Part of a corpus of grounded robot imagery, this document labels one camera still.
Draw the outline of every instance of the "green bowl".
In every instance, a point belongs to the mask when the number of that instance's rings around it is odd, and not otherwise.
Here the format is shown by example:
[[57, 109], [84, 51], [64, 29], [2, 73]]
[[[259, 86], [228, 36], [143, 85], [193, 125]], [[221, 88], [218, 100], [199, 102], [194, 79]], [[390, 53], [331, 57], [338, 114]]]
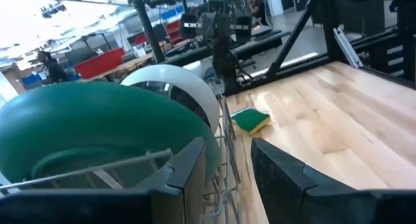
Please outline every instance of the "green bowl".
[[[0, 119], [0, 172], [10, 182], [147, 151], [170, 148], [176, 154], [199, 136], [206, 145], [206, 184], [220, 163], [215, 136], [202, 119], [179, 103], [140, 88], [109, 82], [54, 84], [17, 96], [0, 110]], [[118, 172], [125, 186], [134, 186], [154, 170], [149, 162], [141, 162]], [[61, 180], [59, 186], [88, 187], [88, 182], [79, 176]]]

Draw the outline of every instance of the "sponge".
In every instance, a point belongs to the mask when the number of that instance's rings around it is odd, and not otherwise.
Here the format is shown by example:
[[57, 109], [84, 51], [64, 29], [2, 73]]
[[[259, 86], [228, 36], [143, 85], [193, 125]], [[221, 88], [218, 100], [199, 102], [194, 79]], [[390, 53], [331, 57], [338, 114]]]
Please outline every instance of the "sponge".
[[235, 123], [244, 131], [255, 134], [270, 122], [270, 115], [253, 108], [245, 108], [231, 115]]

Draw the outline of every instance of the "yellow sponge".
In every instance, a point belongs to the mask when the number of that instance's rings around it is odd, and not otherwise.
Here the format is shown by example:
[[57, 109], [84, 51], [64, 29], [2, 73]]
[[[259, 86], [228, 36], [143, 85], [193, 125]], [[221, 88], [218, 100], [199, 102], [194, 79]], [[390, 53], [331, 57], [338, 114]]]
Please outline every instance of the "yellow sponge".
[[231, 115], [235, 123], [244, 131], [255, 134], [270, 122], [270, 115], [254, 108], [245, 108]]

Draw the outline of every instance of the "red container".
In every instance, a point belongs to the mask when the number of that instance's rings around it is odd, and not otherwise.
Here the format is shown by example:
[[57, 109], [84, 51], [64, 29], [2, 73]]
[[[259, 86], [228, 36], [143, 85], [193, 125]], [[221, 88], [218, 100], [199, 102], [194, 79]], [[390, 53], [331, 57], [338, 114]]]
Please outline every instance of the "red container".
[[75, 65], [75, 69], [83, 79], [91, 79], [106, 71], [117, 68], [122, 63], [124, 49], [113, 49], [112, 51], [88, 59], [85, 62]]

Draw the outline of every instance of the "person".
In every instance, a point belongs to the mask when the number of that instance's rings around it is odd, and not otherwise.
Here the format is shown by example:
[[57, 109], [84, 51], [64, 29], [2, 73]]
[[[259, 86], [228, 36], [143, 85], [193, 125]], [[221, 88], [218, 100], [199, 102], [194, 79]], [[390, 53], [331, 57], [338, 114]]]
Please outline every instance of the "person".
[[46, 51], [40, 51], [38, 53], [38, 59], [46, 67], [49, 75], [47, 76], [51, 84], [59, 82], [70, 81], [69, 76], [65, 73], [62, 67], [58, 64], [58, 61], [52, 58], [51, 53]]
[[250, 15], [261, 19], [262, 25], [267, 25], [265, 4], [261, 0], [250, 0]]

